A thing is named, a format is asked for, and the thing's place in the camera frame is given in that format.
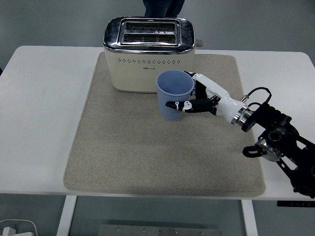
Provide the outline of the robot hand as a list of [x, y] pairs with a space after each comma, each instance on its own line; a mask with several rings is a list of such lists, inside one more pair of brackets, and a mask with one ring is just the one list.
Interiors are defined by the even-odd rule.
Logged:
[[252, 115], [252, 111], [244, 102], [231, 98], [229, 92], [210, 78], [199, 73], [188, 74], [194, 80], [195, 99], [167, 101], [166, 107], [185, 113], [209, 112], [240, 126]]

